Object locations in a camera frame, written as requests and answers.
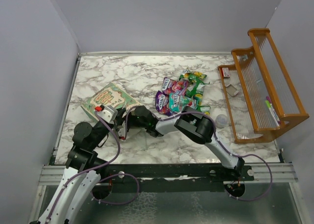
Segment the wooden frame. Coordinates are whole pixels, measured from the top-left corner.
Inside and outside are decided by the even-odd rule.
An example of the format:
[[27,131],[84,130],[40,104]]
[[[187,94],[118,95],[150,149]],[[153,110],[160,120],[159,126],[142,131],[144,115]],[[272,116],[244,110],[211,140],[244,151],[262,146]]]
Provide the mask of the wooden frame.
[[[232,56],[234,58],[234,64],[233,65],[224,65],[219,66],[219,72],[220,77],[222,80],[223,85],[223,91],[225,93],[227,107],[231,119],[232,129],[235,137],[235,143],[266,143],[271,142],[275,140],[276,138],[280,137],[293,127],[297,126],[299,123],[306,120],[309,115],[306,113],[302,102],[297,94],[297,91],[290,79],[290,76],[286,70],[286,67],[279,55],[279,52],[275,46],[274,41],[272,40],[270,36],[270,31],[267,28],[255,28],[248,31],[248,35],[251,39],[252,46],[247,49],[234,49],[231,51]],[[280,102],[277,90],[274,86],[274,82],[271,79],[271,76],[269,74],[268,68],[266,66],[265,60],[263,58],[263,55],[261,53],[260,45],[261,42],[264,42],[264,40],[268,40],[271,49],[276,57],[276,60],[279,64],[280,70],[283,73],[283,76],[285,78],[285,81],[287,82],[288,88],[293,96],[293,99],[295,101],[295,104],[299,110],[299,112],[296,112],[294,114],[286,114],[282,102]],[[244,61],[239,61],[239,56],[246,56],[247,59]],[[250,65],[253,60],[256,60],[259,71],[262,76],[262,81],[267,89],[268,95],[272,101],[272,105],[275,109],[275,112],[277,113],[280,124],[279,126],[272,126],[268,119],[265,118],[265,109],[262,106],[262,103],[259,102],[260,93],[258,88],[255,86],[254,81],[248,81],[248,79],[254,77],[254,72],[250,71]],[[245,97],[245,101],[248,108],[248,113],[250,115],[250,119],[252,121],[253,126],[253,132],[256,134],[261,134],[258,138],[248,138],[248,139],[241,139],[237,137],[236,127],[234,123],[234,119],[232,117],[231,107],[224,83],[224,78],[221,72],[221,68],[229,68],[229,70],[236,70],[243,94]]]

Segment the wooden rack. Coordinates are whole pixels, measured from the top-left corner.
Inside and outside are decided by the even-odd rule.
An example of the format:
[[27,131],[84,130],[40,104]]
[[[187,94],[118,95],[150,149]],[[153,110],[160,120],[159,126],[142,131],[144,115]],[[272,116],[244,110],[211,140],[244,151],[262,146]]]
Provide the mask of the wooden rack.
[[[233,65],[219,66],[219,72],[231,118],[235,143],[271,142],[309,117],[286,67],[267,28],[255,28],[248,31],[252,46],[247,49],[231,51]],[[221,68],[229,68],[238,75],[247,111],[253,127],[253,133],[260,134],[253,138],[242,138],[236,131],[230,96],[227,95],[225,80]],[[269,96],[280,122],[273,119],[265,103]]]

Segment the small box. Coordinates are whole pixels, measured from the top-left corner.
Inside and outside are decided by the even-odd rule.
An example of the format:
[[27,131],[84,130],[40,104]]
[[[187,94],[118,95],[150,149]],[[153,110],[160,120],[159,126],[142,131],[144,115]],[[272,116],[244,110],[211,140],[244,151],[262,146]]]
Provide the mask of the small box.
[[229,69],[227,67],[221,68],[221,70],[224,78],[230,78]]

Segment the marble tabletop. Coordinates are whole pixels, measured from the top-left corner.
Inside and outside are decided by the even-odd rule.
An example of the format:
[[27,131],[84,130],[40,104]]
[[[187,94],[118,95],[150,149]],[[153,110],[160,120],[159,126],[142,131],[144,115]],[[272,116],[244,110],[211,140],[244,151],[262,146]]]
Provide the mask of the marble tabletop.
[[[91,120],[81,109],[80,104],[110,82],[116,83],[133,98],[157,114],[155,95],[161,89],[165,76],[178,79],[180,73],[189,68],[208,75],[202,104],[210,105],[210,116],[219,114],[229,117],[225,95],[222,90],[219,65],[233,64],[231,55],[206,56],[84,56],[80,60],[77,77],[64,121],[55,164],[64,165],[73,142],[74,127],[83,121]],[[241,117],[245,112],[245,100],[237,99],[233,114]],[[246,130],[245,123],[237,127]],[[222,140],[231,145],[234,152],[245,155],[254,153],[267,162],[279,162],[275,144],[235,144],[231,125],[217,129]],[[95,151],[98,157],[110,160],[117,152],[112,136],[106,144]],[[245,158],[246,162],[260,162],[255,157]],[[121,142],[121,153],[114,163],[219,163],[217,157],[205,146],[196,144],[180,132],[172,132],[154,138],[144,131],[130,136]]]

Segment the gray wall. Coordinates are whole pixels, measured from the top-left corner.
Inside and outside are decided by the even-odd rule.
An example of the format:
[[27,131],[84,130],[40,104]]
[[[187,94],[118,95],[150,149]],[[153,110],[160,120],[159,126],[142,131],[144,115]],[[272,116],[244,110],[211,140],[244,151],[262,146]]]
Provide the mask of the gray wall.
[[314,3],[282,0],[268,28],[310,118],[280,137],[287,162],[292,161],[314,222]]
[[82,52],[227,51],[250,45],[280,0],[55,0]]
[[78,48],[50,0],[0,0],[0,223],[27,223]]

